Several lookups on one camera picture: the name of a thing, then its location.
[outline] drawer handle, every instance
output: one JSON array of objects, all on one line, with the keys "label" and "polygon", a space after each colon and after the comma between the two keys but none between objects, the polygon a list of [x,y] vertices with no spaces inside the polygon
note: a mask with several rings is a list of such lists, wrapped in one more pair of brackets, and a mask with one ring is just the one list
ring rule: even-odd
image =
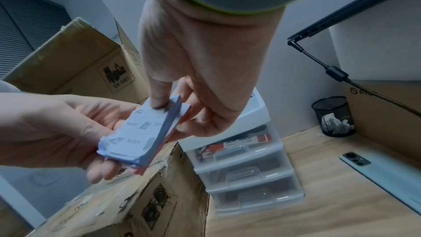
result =
[{"label": "drawer handle", "polygon": [[269,189],[259,189],[250,192],[240,193],[238,203],[242,207],[252,207],[273,203],[275,200]]},{"label": "drawer handle", "polygon": [[225,181],[227,184],[230,184],[233,182],[238,182],[238,181],[249,179],[252,177],[256,177],[259,180],[263,179],[262,174],[258,167],[247,167],[247,168],[228,172],[225,178]]},{"label": "drawer handle", "polygon": [[233,149],[218,151],[214,154],[214,160],[215,161],[224,160],[227,158],[237,156],[239,154],[247,153],[248,151],[249,151],[249,148],[247,146],[240,146]]}]

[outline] desk surface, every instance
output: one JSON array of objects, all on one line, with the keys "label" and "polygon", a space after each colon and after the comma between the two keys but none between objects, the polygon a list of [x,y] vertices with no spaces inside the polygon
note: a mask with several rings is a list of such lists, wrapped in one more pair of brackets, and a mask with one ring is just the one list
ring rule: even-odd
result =
[{"label": "desk surface", "polygon": [[282,139],[306,194],[284,208],[223,216],[212,199],[205,237],[420,237],[421,216],[338,157],[378,150],[404,159],[359,135],[335,139],[319,127]]}]

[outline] mesh trash can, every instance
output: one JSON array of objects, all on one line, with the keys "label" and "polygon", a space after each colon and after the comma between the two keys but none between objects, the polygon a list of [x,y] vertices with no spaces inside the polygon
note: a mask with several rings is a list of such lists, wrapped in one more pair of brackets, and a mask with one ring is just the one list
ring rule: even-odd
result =
[{"label": "mesh trash can", "polygon": [[350,107],[345,97],[328,97],[314,102],[322,132],[330,137],[346,137],[356,132]]}]

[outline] black cable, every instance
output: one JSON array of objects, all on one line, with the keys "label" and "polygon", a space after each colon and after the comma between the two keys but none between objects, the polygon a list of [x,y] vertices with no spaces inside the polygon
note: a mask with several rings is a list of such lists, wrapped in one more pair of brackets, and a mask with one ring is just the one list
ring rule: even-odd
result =
[{"label": "black cable", "polygon": [[295,48],[295,49],[297,49],[299,52],[301,52],[304,55],[308,56],[309,58],[311,58],[312,60],[314,60],[318,64],[322,65],[325,68],[325,70],[326,70],[326,74],[329,75],[330,77],[334,78],[336,81],[338,81],[338,82],[346,82],[346,83],[348,83],[348,84],[350,84],[350,85],[352,85],[352,86],[354,86],[354,87],[356,87],[356,88],[358,88],[360,90],[363,90],[363,91],[365,91],[365,92],[367,92],[369,94],[372,94],[375,97],[378,97],[380,99],[383,99],[384,101],[387,101],[389,103],[392,103],[392,104],[394,104],[394,105],[396,105],[396,106],[398,106],[400,108],[403,108],[403,109],[411,112],[412,114],[416,115],[417,117],[420,117],[421,118],[421,112],[419,112],[419,111],[417,111],[417,110],[415,110],[415,109],[413,109],[411,107],[408,107],[407,105],[402,104],[402,103],[400,103],[398,101],[395,101],[395,100],[390,99],[388,97],[385,97],[385,96],[383,96],[383,95],[381,95],[379,93],[376,93],[376,92],[373,92],[373,91],[371,91],[371,90],[369,90],[367,88],[364,88],[361,85],[359,85],[358,83],[354,83],[353,81],[351,81],[348,78],[348,73],[342,71],[341,69],[339,69],[339,68],[337,68],[335,66],[326,65],[322,61],[318,60],[317,58],[313,57],[308,52],[306,52],[304,50],[304,48],[302,48],[299,44],[297,44],[296,41],[294,41],[294,40],[288,40],[288,45],[291,46],[291,47],[293,47],[293,48]]},{"label": "black cable", "polygon": [[394,104],[394,105],[396,105],[396,106],[398,106],[398,107],[400,107],[400,108],[403,108],[403,109],[405,109],[405,110],[407,110],[407,111],[411,112],[412,114],[414,114],[414,115],[416,115],[416,116],[418,116],[418,117],[420,117],[420,118],[421,118],[421,112],[418,112],[418,111],[416,111],[415,109],[413,109],[413,108],[411,108],[411,107],[408,107],[408,106],[407,106],[407,105],[405,105],[405,104],[402,104],[402,103],[400,103],[400,102],[398,102],[398,101],[395,101],[395,100],[390,99],[390,98],[388,98],[388,97],[385,97],[385,96],[383,96],[383,95],[381,95],[381,94],[379,94],[379,93],[376,93],[376,92],[373,92],[373,91],[371,91],[371,90],[369,90],[369,89],[367,89],[367,88],[364,88],[364,87],[362,87],[361,85],[359,85],[359,84],[357,84],[357,83],[354,83],[354,82],[353,82],[353,81],[351,81],[350,79],[345,80],[344,82],[346,82],[346,83],[348,83],[348,84],[350,84],[350,85],[352,85],[352,86],[354,86],[354,87],[356,87],[356,88],[358,88],[358,89],[360,89],[360,90],[363,90],[363,91],[365,91],[365,92],[367,92],[367,93],[369,93],[369,94],[372,94],[372,95],[373,95],[373,96],[375,96],[375,97],[378,97],[378,98],[380,98],[380,99],[383,99],[384,101],[387,101],[387,102],[392,103],[392,104]]}]

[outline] hand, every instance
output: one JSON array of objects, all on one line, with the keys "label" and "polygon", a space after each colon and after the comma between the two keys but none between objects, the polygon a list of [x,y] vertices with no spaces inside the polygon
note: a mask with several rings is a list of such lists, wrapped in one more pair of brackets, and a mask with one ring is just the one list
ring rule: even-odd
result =
[{"label": "hand", "polygon": [[121,164],[99,156],[97,145],[137,107],[96,97],[0,93],[0,165],[80,167],[92,183],[112,179]]},{"label": "hand", "polygon": [[257,83],[282,12],[236,16],[186,0],[146,0],[139,39],[151,107],[168,102],[176,80],[175,93],[192,106],[172,140],[216,135],[236,120]]}]

